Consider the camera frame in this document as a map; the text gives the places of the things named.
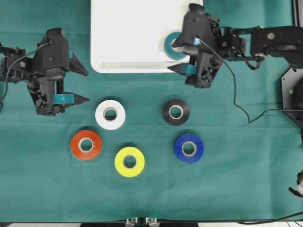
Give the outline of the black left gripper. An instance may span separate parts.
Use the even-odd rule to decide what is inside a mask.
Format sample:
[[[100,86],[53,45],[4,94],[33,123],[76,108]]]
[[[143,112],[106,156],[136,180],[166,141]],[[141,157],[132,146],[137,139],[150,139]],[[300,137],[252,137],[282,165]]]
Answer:
[[[64,92],[64,78],[69,71],[88,76],[89,73],[69,49],[68,42],[41,42],[32,51],[32,67],[27,88],[36,107],[36,113],[55,116],[65,112],[66,105],[80,105],[90,99]]]

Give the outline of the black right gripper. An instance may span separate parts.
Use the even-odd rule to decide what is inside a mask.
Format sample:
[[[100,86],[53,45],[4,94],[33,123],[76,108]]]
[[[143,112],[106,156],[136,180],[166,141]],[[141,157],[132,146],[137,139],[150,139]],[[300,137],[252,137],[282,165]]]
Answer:
[[[222,40],[221,29],[219,31],[220,39],[216,50],[213,50],[204,43],[203,47],[207,47],[211,51],[210,53],[200,52],[195,56],[189,55],[189,63],[180,63],[168,66],[168,69],[186,76],[185,83],[187,85],[191,85],[196,88],[209,88],[223,63],[222,59],[218,56],[220,41]]]

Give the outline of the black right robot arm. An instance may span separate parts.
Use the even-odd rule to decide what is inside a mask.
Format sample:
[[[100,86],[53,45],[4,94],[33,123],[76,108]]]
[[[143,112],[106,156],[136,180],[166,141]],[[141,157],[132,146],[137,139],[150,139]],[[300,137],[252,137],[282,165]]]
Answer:
[[[185,83],[196,88],[209,88],[224,60],[243,61],[255,70],[271,55],[283,57],[292,68],[303,67],[303,29],[298,26],[221,27],[213,15],[189,11],[172,46],[182,48],[190,61],[168,69],[186,76]]]

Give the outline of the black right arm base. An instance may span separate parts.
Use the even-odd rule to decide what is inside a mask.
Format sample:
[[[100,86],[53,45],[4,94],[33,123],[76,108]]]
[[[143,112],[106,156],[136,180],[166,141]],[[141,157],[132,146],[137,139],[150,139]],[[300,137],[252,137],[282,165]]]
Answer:
[[[303,129],[303,70],[290,68],[281,77],[281,90],[285,113]]]

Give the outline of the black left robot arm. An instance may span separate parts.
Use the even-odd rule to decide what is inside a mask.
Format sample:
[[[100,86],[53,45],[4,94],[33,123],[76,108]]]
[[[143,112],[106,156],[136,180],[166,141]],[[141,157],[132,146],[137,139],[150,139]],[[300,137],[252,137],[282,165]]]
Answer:
[[[67,56],[59,61],[58,66],[52,65],[54,62],[52,56],[46,58],[46,66],[38,64],[50,44],[49,41],[38,44],[37,48],[29,53],[18,47],[1,46],[0,53],[4,58],[0,61],[0,80],[5,83],[1,102],[7,95],[8,84],[21,81],[27,85],[37,115],[55,116],[64,113],[68,107],[90,100],[64,90],[66,73],[72,71],[84,76],[89,75],[71,50],[67,51]]]

